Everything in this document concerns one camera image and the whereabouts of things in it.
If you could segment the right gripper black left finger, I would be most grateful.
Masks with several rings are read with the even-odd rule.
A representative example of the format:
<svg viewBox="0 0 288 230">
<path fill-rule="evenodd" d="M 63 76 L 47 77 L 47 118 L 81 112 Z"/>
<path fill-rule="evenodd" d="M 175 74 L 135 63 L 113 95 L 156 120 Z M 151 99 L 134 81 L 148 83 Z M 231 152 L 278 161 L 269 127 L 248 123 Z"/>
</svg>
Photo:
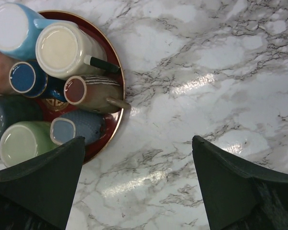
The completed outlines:
<svg viewBox="0 0 288 230">
<path fill-rule="evenodd" d="M 0 170 L 0 230 L 64 230 L 85 156 L 76 137 Z"/>
</svg>

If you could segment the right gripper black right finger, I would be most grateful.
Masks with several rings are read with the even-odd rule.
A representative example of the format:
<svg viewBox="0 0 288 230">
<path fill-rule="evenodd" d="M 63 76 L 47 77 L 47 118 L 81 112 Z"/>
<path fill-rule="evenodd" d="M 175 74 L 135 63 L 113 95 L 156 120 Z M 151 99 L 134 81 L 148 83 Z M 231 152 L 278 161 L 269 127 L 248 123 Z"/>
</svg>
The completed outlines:
<svg viewBox="0 0 288 230">
<path fill-rule="evenodd" d="M 212 230 L 288 230 L 288 174 L 222 150 L 201 136 L 192 155 Z"/>
</svg>

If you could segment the light green mug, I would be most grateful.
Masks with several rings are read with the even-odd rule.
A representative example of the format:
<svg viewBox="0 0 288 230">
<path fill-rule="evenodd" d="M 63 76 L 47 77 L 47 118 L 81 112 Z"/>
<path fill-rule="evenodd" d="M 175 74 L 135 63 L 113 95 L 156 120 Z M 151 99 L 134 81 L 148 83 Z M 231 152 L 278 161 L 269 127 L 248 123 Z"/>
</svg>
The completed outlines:
<svg viewBox="0 0 288 230">
<path fill-rule="evenodd" d="M 12 167 L 58 147 L 50 138 L 50 122 L 23 121 L 11 125 L 0 139 L 0 158 Z"/>
</svg>

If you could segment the grey-blue textured mug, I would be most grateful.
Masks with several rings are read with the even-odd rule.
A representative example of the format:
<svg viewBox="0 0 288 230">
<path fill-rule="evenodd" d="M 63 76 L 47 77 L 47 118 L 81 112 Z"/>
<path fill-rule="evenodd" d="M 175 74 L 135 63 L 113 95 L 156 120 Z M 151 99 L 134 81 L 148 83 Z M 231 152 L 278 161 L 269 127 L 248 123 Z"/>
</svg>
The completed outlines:
<svg viewBox="0 0 288 230">
<path fill-rule="evenodd" d="M 55 118 L 50 126 L 50 138 L 62 145 L 71 139 L 84 137 L 85 145 L 101 139 L 106 130 L 106 123 L 102 114 L 84 110 L 74 110 Z"/>
</svg>

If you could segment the dark teal mug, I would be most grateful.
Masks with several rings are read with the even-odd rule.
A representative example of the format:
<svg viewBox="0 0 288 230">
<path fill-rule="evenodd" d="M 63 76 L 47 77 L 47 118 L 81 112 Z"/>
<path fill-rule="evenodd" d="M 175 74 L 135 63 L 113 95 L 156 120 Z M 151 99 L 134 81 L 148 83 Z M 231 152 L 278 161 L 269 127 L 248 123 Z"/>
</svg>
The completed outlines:
<svg viewBox="0 0 288 230">
<path fill-rule="evenodd" d="M 21 121 L 41 121 L 41 107 L 32 99 L 21 95 L 0 95 L 0 139 L 5 130 Z"/>
</svg>

